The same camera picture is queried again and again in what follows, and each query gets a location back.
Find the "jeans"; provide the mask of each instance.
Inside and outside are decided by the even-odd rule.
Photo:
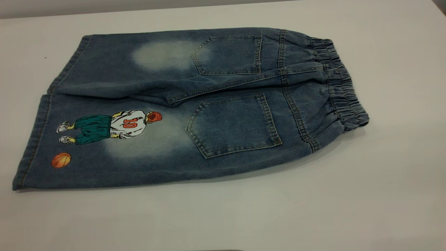
[[[367,123],[331,40],[270,28],[90,35],[42,96],[12,188],[234,175]]]

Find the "orange basketball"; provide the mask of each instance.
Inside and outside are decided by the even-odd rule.
[[[56,155],[53,158],[53,160],[51,161],[51,165],[54,168],[61,168],[61,167],[68,165],[68,163],[70,163],[70,160],[71,160],[71,155],[69,155],[66,152],[63,152],[63,153]]]

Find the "back pocket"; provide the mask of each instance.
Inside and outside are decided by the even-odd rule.
[[[260,73],[262,36],[210,37],[193,53],[201,75]]]
[[[264,94],[201,102],[186,132],[206,159],[282,144]]]

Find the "white jersey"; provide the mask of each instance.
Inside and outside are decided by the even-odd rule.
[[[145,128],[145,113],[125,111],[111,119],[110,135],[118,134],[119,138],[131,138],[140,135]]]

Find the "white sneaker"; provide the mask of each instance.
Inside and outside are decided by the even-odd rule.
[[[70,136],[62,136],[62,137],[60,137],[59,142],[62,142],[62,143],[67,144],[67,145],[73,144],[74,143],[73,141],[68,140],[70,138],[72,138],[72,137],[70,137]]]
[[[62,124],[60,124],[60,126],[57,128],[56,133],[61,133],[61,132],[65,132],[67,131],[68,127],[70,126],[70,123],[68,121],[63,122]]]

